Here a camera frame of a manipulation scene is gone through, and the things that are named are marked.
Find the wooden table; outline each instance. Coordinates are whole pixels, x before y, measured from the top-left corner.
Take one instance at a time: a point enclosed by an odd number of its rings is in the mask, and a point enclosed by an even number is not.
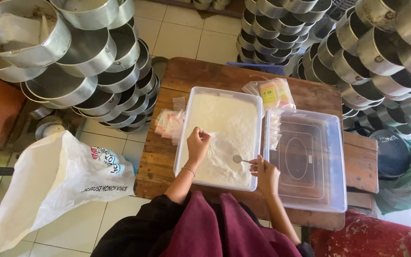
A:
[[[298,109],[334,114],[342,122],[342,102],[336,87],[180,57],[171,59],[166,67],[153,117],[157,117],[164,108],[172,109],[174,97],[184,96],[188,101],[190,90],[194,86],[242,92],[242,86],[250,81],[277,77],[288,80]],[[177,146],[172,145],[171,139],[156,134],[155,126],[155,119],[152,119],[134,184],[134,193],[148,199],[163,194],[175,178],[173,167]],[[345,133],[343,139],[347,185],[376,193],[378,184],[372,182],[377,181],[376,141],[351,133]],[[201,190],[211,201],[217,201],[220,193],[231,192],[237,201],[246,203],[258,218],[269,219],[265,199],[258,189],[244,192],[193,184],[191,190]],[[286,211],[291,222],[297,225],[340,230],[345,224],[344,213],[291,208]]]

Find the pan rivet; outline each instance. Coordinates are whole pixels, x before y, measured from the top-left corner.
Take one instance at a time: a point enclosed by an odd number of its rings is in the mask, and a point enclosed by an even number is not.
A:
[[[374,61],[376,63],[380,63],[380,62],[383,62],[383,58],[381,58],[381,56],[377,56],[377,57],[375,57]]]
[[[394,18],[394,13],[389,10],[389,11],[385,14],[385,18],[388,19],[388,20],[391,20],[392,18]]]

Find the tile floor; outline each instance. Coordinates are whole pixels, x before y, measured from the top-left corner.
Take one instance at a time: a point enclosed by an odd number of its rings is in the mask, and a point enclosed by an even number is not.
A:
[[[139,36],[149,46],[152,56],[176,56],[225,64],[235,61],[235,43],[240,31],[236,18],[215,15],[202,20],[195,10],[170,6],[145,0],[135,0],[135,22]],[[296,60],[313,42],[307,40]],[[295,62],[285,67],[290,74]],[[148,126],[135,135],[106,129],[93,120],[87,120],[80,141],[90,146],[100,146],[120,153],[135,167],[139,166]],[[0,201],[10,183],[2,180]],[[38,231],[28,234],[15,248],[0,254],[1,257],[88,257],[102,235],[119,219],[135,215],[140,206],[149,200],[126,196],[116,201],[89,202],[75,208]],[[375,209],[369,194],[348,193],[348,203]],[[392,213],[381,218],[411,225],[411,210]],[[264,226],[271,226],[261,220]]]

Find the clear plastic container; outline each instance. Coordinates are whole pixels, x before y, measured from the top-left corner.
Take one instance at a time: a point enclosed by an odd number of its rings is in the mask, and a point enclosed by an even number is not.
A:
[[[254,96],[254,95],[249,95],[249,94],[244,94],[244,93],[239,93],[239,92],[234,92],[234,91],[228,91],[228,90],[221,90],[221,89],[213,89],[213,88],[206,88],[206,87],[198,87],[195,86],[191,89],[190,92],[190,98],[188,100],[188,105],[186,107],[186,114],[185,114],[185,122],[183,124],[183,129],[182,129],[182,136],[181,140],[179,143],[179,146],[177,147],[177,153],[175,154],[175,162],[174,162],[174,174],[175,176],[178,175],[181,169],[181,163],[180,163],[180,150],[182,149],[182,145],[186,143],[186,138],[189,136],[191,131],[186,132],[185,128],[188,124],[188,116],[189,116],[189,109],[191,108],[191,101],[193,99],[193,96],[196,94],[209,94],[209,95],[215,95],[215,96],[222,96],[222,97],[227,97],[227,98],[234,98],[234,99],[239,99],[245,102],[250,102],[253,103],[256,107],[256,140],[255,140],[255,145],[254,145],[254,152],[253,152],[253,158],[256,159],[258,157],[260,148],[261,148],[261,131],[262,131],[262,113],[263,113],[263,101],[261,97],[259,96]],[[251,176],[251,181],[250,185],[247,188],[239,188],[239,187],[232,187],[232,186],[225,186],[225,185],[219,185],[219,184],[211,184],[211,183],[206,183],[202,181],[195,181],[193,180],[194,184],[199,184],[199,185],[204,185],[204,186],[210,186],[210,187],[216,187],[216,188],[225,188],[225,189],[232,189],[232,190],[241,190],[241,191],[254,191],[256,189],[256,186],[258,184],[258,178]]]
[[[284,206],[338,213],[347,210],[337,116],[270,108],[264,135],[264,158],[280,170],[279,196]]]

